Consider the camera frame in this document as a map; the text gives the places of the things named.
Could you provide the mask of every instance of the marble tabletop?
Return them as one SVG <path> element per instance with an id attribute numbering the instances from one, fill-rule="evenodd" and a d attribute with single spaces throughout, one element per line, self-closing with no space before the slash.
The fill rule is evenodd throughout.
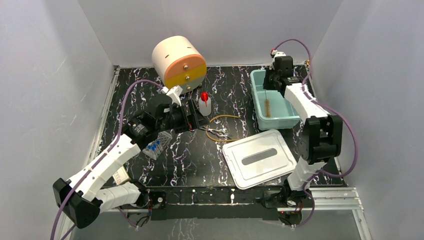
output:
<path id="1" fill-rule="evenodd" d="M 207 92 L 213 104 L 210 117 L 222 114 L 240 117 L 220 119 L 212 123 L 211 127 L 225 128 L 234 138 L 239 139 L 260 133 L 252 99 L 250 73 L 262 68 L 261 66 L 208 67 L 202 86 L 182 95 L 181 99 L 194 99 L 196 102 L 200 93 Z M 295 75 L 304 77 L 306 74 L 305 66 L 296 66 Z M 118 131 L 119 111 L 127 88 L 140 79 L 162 84 L 154 68 L 120 69 L 98 147 L 99 152 L 111 143 Z M 146 101 L 157 94 L 160 94 L 159 90 L 152 84 L 137 85 L 125 104 L 124 123 L 127 121 L 126 117 L 142 110 Z M 279 130 L 296 159 L 299 159 L 297 142 L 301 129 L 302 125 L 298 123 L 291 129 Z M 224 143 L 210 140 L 201 130 L 180 134 L 171 131 L 171 134 L 172 140 L 169 146 L 156 160 L 148 158 L 141 152 L 124 165 L 132 179 L 139 180 L 147 186 L 235 186 L 222 154 Z M 333 174 L 338 173 L 334 159 L 331 159 L 324 169 Z M 262 186 L 280 185 L 285 178 L 286 176 L 282 176 L 270 180 Z M 111 178 L 105 187 L 114 185 L 114 180 Z M 322 173 L 315 177 L 311 185 L 346 186 L 342 179 L 332 179 Z"/>

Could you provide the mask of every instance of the robotic arm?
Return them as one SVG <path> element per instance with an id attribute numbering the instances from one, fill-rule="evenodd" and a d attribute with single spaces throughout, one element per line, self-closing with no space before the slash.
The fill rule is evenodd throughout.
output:
<path id="1" fill-rule="evenodd" d="M 304 183 L 331 158 L 340 154 L 343 121 L 306 97 L 302 78 L 294 76 L 291 56 L 273 50 L 271 57 L 272 64 L 266 69 L 263 88 L 279 91 L 293 105 L 304 124 L 298 145 L 300 159 L 284 182 L 281 192 L 271 195 L 276 195 L 279 202 L 292 201 L 297 204 L 307 197 L 304 190 L 311 193 L 310 182 L 303 188 Z"/>
<path id="2" fill-rule="evenodd" d="M 153 97 L 147 107 L 137 112 L 123 127 L 123 134 L 112 150 L 103 151 L 67 181 L 59 178 L 53 184 L 56 204 L 61 206 L 66 195 L 75 188 L 76 183 L 86 171 L 91 170 L 87 178 L 75 189 L 75 193 L 63 210 L 78 228 L 87 227 L 100 213 L 121 205 L 146 206 L 149 202 L 149 193 L 147 188 L 138 181 L 130 181 L 106 189 L 101 187 L 125 162 L 155 141 L 160 132 L 174 130 L 179 134 L 209 123 L 192 99 L 188 101 L 188 110 L 184 104 L 181 105 L 179 98 L 181 91 L 182 88 L 176 86 L 167 91 L 166 95 L 160 94 Z M 104 154 L 106 157 L 92 168 Z"/>

